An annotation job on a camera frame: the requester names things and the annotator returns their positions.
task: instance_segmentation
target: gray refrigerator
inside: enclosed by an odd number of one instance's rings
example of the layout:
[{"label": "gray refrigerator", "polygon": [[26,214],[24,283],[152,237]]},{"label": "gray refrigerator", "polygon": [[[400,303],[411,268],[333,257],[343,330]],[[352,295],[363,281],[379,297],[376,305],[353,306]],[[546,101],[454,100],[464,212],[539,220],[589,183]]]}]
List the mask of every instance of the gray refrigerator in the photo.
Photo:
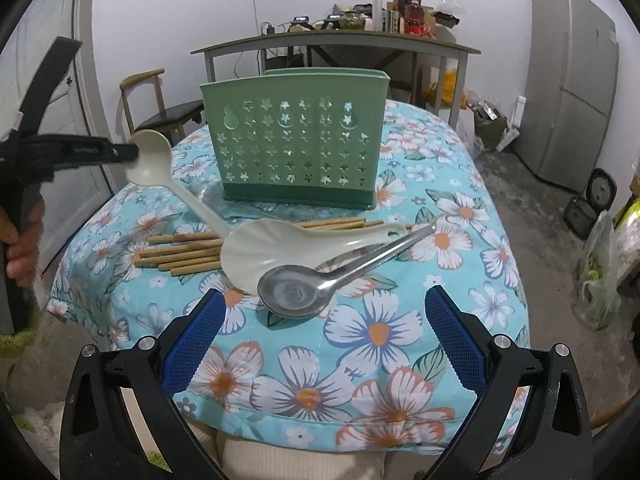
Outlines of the gray refrigerator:
[{"label": "gray refrigerator", "polygon": [[581,192],[609,125],[616,25],[591,0],[532,0],[527,103],[514,148],[538,177]]}]

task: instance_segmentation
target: gray table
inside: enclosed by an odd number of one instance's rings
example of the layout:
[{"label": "gray table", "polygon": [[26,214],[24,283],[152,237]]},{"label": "gray table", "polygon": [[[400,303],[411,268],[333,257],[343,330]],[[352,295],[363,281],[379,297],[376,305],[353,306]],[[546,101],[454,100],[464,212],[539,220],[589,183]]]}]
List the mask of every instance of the gray table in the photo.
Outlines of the gray table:
[{"label": "gray table", "polygon": [[382,70],[391,61],[397,59],[405,52],[412,54],[412,102],[415,103],[417,95],[417,56],[418,54],[429,54],[440,58],[440,73],[438,76],[438,87],[434,113],[440,111],[440,101],[444,87],[444,73],[447,58],[458,60],[458,72],[456,87],[453,94],[451,113],[449,115],[449,125],[456,127],[458,114],[460,112],[460,101],[462,91],[465,87],[466,59],[469,54],[480,54],[479,50],[455,43],[447,43],[431,38],[421,38],[409,34],[395,34],[391,32],[377,32],[371,30],[306,30],[304,32],[283,32],[281,34],[265,34],[244,40],[229,41],[194,50],[192,54],[204,54],[205,66],[207,69],[207,79],[209,82],[216,80],[216,72],[213,60],[218,56],[227,54],[238,54],[249,50],[258,50],[262,53],[262,66],[265,66],[266,51],[269,48],[306,46],[313,49],[329,65],[337,66],[337,63],[322,49],[322,45],[347,45],[347,46],[376,46],[380,48],[391,48],[393,52],[380,61],[375,68]]}]

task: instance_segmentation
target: wooden chair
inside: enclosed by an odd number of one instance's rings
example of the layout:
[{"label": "wooden chair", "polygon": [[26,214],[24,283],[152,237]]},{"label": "wooden chair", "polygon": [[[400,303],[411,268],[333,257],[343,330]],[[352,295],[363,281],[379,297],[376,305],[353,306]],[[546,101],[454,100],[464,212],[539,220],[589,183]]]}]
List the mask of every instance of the wooden chair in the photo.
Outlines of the wooden chair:
[{"label": "wooden chair", "polygon": [[[151,70],[149,72],[142,72],[140,74],[130,75],[124,78],[120,82],[120,93],[122,94],[122,105],[124,106],[124,115],[129,125],[130,133],[134,133],[138,130],[156,130],[162,134],[165,134],[169,142],[172,142],[172,132],[178,132],[180,140],[184,139],[184,124],[193,120],[200,124],[202,122],[202,111],[204,105],[202,101],[191,101],[189,103],[183,103],[175,105],[169,108],[164,106],[164,99],[162,98],[162,89],[160,88],[159,75],[164,73],[164,68],[158,70]],[[158,102],[159,112],[151,118],[148,118],[137,127],[133,125],[133,119],[131,118],[131,109],[129,108],[129,102],[127,101],[127,91],[134,86],[153,78],[154,87],[156,89],[156,102]]]}]

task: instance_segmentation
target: concrete floor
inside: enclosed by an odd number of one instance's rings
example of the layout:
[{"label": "concrete floor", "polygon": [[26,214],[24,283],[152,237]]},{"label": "concrete floor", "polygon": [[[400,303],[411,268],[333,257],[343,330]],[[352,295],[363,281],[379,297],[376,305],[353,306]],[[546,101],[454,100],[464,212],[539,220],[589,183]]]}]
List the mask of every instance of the concrete floor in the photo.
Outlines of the concrete floor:
[{"label": "concrete floor", "polygon": [[[593,333],[581,325],[571,306],[575,303],[572,272],[582,242],[562,222],[570,195],[537,181],[510,153],[483,153],[476,165],[518,262],[529,302],[532,346],[549,349],[564,342],[580,371],[591,415],[610,410],[640,386],[640,367],[630,342],[631,321],[640,301],[624,298],[620,315],[605,330]],[[17,407],[36,409],[63,400],[76,356],[88,341],[79,326],[63,324],[45,314],[37,343],[16,363],[10,376],[8,399]],[[417,455],[409,457],[411,453],[400,455],[392,461],[401,460],[413,471],[420,469],[419,461],[424,460]]]}]

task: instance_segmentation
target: floral tablecloth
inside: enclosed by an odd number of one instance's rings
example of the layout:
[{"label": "floral tablecloth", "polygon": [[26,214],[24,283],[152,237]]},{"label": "floral tablecloth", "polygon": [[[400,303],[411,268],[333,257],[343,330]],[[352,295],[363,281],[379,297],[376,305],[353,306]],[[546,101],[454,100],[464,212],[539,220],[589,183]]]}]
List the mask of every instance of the floral tablecloth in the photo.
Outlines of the floral tablecloth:
[{"label": "floral tablecloth", "polygon": [[[155,234],[204,230],[164,188],[129,185],[69,245],[47,309],[85,326],[103,349],[158,335],[216,288],[226,299],[220,334],[174,401],[181,412],[229,434],[323,451],[407,449],[438,454],[475,401],[424,317],[424,294],[440,284],[492,332],[528,346],[527,305],[509,242],[482,178],[456,134],[430,113],[386,103],[367,219],[436,220],[436,232],[397,260],[343,287],[317,317],[272,316],[222,272],[172,278],[133,265]],[[174,177],[219,186],[205,126],[174,148]],[[273,204],[221,205],[231,222],[353,212]],[[347,257],[324,264],[340,266]],[[495,451],[513,434],[519,390]]]}]

